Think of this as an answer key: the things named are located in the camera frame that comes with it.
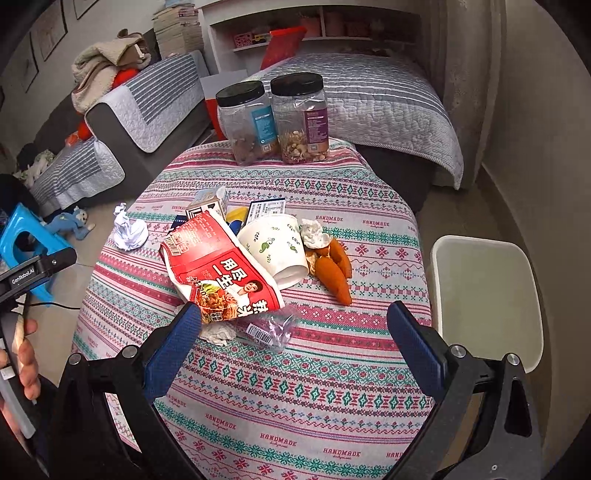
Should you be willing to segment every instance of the plastic jar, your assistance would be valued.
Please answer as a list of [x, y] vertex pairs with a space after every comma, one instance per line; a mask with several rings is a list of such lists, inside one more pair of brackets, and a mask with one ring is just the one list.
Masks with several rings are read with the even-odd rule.
[[220, 126], [232, 143], [239, 165], [278, 153], [277, 132], [271, 102], [262, 82], [230, 85], [216, 95]]
[[329, 119], [322, 75], [290, 73], [271, 80], [271, 106], [285, 163], [326, 159]]

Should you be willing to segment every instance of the white paper cup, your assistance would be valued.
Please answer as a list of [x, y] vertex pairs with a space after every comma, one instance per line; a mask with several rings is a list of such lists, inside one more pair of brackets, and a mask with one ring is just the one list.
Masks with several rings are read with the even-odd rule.
[[259, 217], [238, 232], [238, 240], [273, 276], [280, 290], [308, 274], [297, 218], [286, 213]]

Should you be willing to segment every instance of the crumpled tissue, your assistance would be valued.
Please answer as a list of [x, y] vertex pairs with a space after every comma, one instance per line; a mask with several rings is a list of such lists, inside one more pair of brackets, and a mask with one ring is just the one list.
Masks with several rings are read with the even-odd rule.
[[323, 233], [322, 225], [318, 220], [300, 220], [300, 235], [304, 245], [308, 248], [328, 247], [332, 237], [328, 233]]
[[143, 220], [136, 220], [133, 223], [125, 211], [125, 204], [115, 207], [115, 229], [113, 230], [113, 241], [117, 248], [133, 250], [141, 247], [148, 239], [148, 225]]
[[231, 322], [204, 323], [199, 338], [217, 346], [226, 346], [236, 338], [236, 329]]

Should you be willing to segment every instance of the framed picture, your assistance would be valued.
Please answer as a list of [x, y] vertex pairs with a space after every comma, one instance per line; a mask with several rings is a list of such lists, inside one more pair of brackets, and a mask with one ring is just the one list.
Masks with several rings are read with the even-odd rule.
[[79, 20], [82, 15], [84, 15], [90, 7], [92, 7], [95, 3], [99, 0], [73, 0], [74, 1], [74, 13], [76, 14], [76, 19]]
[[25, 93], [29, 91], [33, 80], [39, 73], [35, 52], [33, 52], [33, 37], [29, 32], [28, 41], [25, 40], [17, 47], [14, 53], [16, 58], [17, 75]]
[[63, 0], [53, 2], [39, 18], [33, 30], [41, 50], [41, 57], [46, 61], [53, 49], [66, 36], [66, 17], [64, 15]]

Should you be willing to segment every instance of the black jar lid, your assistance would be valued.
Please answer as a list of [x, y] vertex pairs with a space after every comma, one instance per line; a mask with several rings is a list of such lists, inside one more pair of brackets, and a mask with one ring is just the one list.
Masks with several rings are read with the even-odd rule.
[[216, 94], [217, 104], [221, 107], [237, 106], [256, 100], [265, 94], [265, 87], [259, 80], [240, 82], [223, 88]]
[[280, 97], [309, 95], [317, 93], [323, 88], [322, 75], [317, 73], [290, 73], [271, 80], [271, 93]]

